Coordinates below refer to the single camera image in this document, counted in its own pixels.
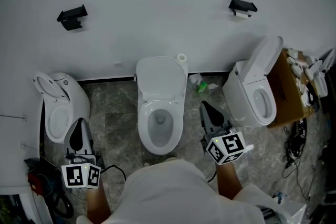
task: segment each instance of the electronic device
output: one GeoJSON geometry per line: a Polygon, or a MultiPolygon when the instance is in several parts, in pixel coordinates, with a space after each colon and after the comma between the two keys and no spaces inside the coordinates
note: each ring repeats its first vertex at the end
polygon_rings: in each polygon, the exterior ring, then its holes
{"type": "Polygon", "coordinates": [[[78,119],[69,129],[65,140],[65,161],[62,175],[67,188],[98,188],[102,157],[93,150],[89,124],[78,119]]]}
{"type": "Polygon", "coordinates": [[[243,134],[237,132],[229,115],[221,108],[203,101],[200,114],[205,131],[201,139],[203,151],[208,152],[218,165],[235,161],[254,148],[253,145],[245,145],[243,134]]]}

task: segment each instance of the white shirt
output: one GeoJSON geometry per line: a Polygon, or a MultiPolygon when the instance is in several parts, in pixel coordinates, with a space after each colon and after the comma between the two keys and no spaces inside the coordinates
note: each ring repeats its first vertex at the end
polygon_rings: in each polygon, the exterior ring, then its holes
{"type": "MultiPolygon", "coordinates": [[[[245,187],[234,200],[227,199],[212,189],[193,164],[176,160],[133,173],[117,210],[104,224],[265,223],[257,206],[281,211],[254,185],[245,187]]],[[[77,223],[91,222],[80,216],[77,223]]]]}

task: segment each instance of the toilet bowl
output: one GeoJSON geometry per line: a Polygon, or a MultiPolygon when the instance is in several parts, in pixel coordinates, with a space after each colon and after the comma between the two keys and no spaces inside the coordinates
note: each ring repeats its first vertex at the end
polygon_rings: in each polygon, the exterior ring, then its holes
{"type": "Polygon", "coordinates": [[[252,57],[237,62],[223,86],[223,93],[235,121],[247,127],[270,124],[277,108],[266,75],[283,48],[282,37],[266,37],[252,57]]]}
{"type": "Polygon", "coordinates": [[[149,152],[165,155],[182,135],[187,64],[164,56],[144,58],[136,75],[141,142],[149,152]]]}
{"type": "Polygon", "coordinates": [[[48,76],[36,72],[33,83],[44,98],[45,128],[51,141],[63,143],[75,121],[79,118],[89,121],[89,99],[71,76],[65,73],[53,73],[48,76]]]}

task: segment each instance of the baseboard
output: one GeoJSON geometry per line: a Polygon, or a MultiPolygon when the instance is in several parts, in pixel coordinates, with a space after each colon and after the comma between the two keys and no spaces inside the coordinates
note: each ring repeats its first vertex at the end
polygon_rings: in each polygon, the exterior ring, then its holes
{"type": "MultiPolygon", "coordinates": [[[[229,74],[228,71],[215,71],[215,72],[199,72],[202,76],[227,76],[229,74]]],[[[104,79],[90,79],[90,80],[80,80],[78,83],[80,85],[85,84],[93,84],[93,83],[106,83],[106,82],[120,82],[120,81],[132,81],[134,80],[134,76],[131,77],[119,77],[119,78],[104,78],[104,79]]]]}

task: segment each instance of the cardboard box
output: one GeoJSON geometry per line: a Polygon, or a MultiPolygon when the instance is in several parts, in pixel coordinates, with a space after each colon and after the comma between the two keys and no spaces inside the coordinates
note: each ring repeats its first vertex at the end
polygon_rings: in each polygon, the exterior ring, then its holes
{"type": "MultiPolygon", "coordinates": [[[[301,92],[296,86],[296,77],[287,63],[287,57],[287,49],[283,49],[271,72],[267,75],[277,105],[276,118],[268,127],[292,123],[314,113],[311,106],[304,107],[301,102],[301,92]]],[[[299,59],[305,61],[304,58],[302,52],[299,52],[299,59]]],[[[303,72],[301,83],[307,85],[308,82],[303,72]]]]}

